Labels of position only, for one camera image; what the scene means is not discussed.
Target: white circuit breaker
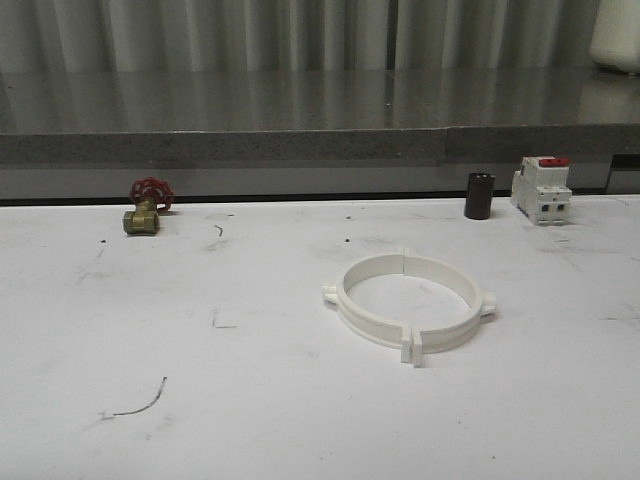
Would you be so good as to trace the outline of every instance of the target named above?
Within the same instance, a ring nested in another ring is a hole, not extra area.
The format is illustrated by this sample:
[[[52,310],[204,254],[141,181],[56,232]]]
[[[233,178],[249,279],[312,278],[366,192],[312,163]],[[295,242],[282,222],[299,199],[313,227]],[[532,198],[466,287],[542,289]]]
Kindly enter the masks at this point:
[[[569,159],[524,157],[513,176],[511,203],[534,225],[562,225],[569,214]]]

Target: brass valve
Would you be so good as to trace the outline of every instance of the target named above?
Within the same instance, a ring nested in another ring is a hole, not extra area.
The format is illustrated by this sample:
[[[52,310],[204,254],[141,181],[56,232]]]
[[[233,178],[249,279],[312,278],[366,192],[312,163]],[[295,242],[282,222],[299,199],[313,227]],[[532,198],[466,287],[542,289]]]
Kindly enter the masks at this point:
[[[122,218],[124,231],[128,234],[146,233],[155,235],[160,228],[158,212],[171,208],[175,195],[169,184],[153,177],[137,180],[131,186],[129,198],[136,205],[135,212],[125,212]]]

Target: red handwheel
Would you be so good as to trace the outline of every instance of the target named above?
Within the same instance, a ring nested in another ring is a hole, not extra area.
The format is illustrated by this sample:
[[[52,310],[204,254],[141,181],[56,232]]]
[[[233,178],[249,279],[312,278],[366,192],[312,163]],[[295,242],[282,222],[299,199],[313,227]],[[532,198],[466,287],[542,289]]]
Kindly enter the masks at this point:
[[[171,190],[169,183],[157,178],[147,177],[133,182],[129,198],[136,205],[144,198],[153,198],[156,205],[164,205],[163,207],[158,207],[158,211],[166,212],[171,208],[175,194]]]

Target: white pipe clamp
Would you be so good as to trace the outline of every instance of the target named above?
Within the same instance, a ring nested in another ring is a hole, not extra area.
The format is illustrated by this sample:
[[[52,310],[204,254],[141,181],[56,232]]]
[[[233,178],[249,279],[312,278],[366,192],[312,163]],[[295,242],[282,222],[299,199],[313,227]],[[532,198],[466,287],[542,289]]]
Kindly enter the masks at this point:
[[[371,277],[403,274],[424,278],[450,288],[469,305],[454,325],[419,328],[408,323],[376,315],[359,307],[349,291]],[[404,253],[367,257],[351,265],[333,285],[323,287],[324,298],[338,307],[340,316],[357,334],[372,342],[401,351],[400,361],[422,365],[425,353],[442,352],[458,347],[478,330],[482,317],[496,310],[496,298],[481,290],[465,273],[446,263]]]

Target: metal wall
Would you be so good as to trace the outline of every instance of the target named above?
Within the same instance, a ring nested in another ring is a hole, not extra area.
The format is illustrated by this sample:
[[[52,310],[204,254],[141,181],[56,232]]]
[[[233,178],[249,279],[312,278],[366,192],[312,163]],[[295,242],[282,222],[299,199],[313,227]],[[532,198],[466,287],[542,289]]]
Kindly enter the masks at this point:
[[[1,0],[0,72],[589,64],[598,0]]]

